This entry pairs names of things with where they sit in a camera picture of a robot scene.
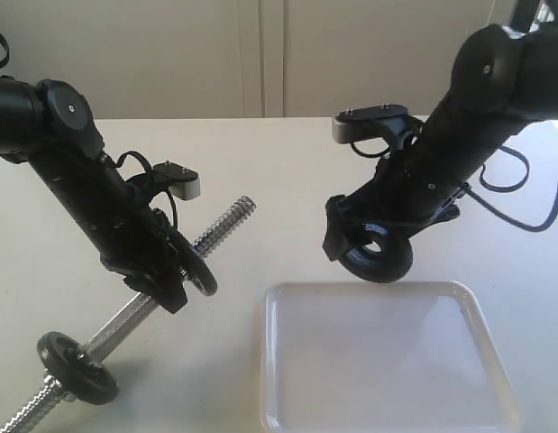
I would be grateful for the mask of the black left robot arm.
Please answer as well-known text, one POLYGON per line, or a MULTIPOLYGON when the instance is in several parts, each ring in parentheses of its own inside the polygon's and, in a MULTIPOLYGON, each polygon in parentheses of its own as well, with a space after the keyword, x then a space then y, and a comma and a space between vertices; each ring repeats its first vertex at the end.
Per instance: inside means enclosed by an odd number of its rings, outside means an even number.
POLYGON ((126 159, 105 152, 86 99, 69 84, 33 86, 0 78, 0 156, 28 163, 97 249, 103 266, 170 313, 188 302, 181 276, 181 237, 150 203, 161 191, 150 163, 125 180, 126 159))

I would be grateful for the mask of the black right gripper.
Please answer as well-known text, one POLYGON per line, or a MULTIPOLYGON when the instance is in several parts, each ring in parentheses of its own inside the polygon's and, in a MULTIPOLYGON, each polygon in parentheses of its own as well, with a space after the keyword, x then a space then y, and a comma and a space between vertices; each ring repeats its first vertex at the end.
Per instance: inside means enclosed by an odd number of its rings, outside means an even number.
POLYGON ((367 225, 396 229, 410 237, 458 218, 462 157, 437 152, 401 153, 381 159, 373 177, 349 194, 325 203, 323 250, 338 261, 364 237, 367 225))

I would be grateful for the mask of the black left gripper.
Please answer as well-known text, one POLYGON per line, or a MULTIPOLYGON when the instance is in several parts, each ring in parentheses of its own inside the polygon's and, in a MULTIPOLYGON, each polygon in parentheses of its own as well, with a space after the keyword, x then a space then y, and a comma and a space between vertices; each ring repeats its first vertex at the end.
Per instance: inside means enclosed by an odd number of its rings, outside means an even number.
POLYGON ((178 181, 157 170, 123 179, 115 170, 76 170, 70 215, 110 272, 171 314, 188 303, 179 274, 185 238, 152 199, 178 181))

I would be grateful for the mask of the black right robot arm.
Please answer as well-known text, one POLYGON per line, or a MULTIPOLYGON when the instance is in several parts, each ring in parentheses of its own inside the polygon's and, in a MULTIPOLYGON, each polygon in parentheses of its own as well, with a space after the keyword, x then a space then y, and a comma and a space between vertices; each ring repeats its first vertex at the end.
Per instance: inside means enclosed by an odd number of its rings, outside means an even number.
POLYGON ((412 237, 457 218, 469 177, 509 138, 548 120, 558 120, 558 25, 476 31, 426 120, 397 104, 335 115, 336 142, 381 139, 386 148, 373 154, 370 180, 327 200, 325 255, 367 280, 399 278, 413 262, 412 237))

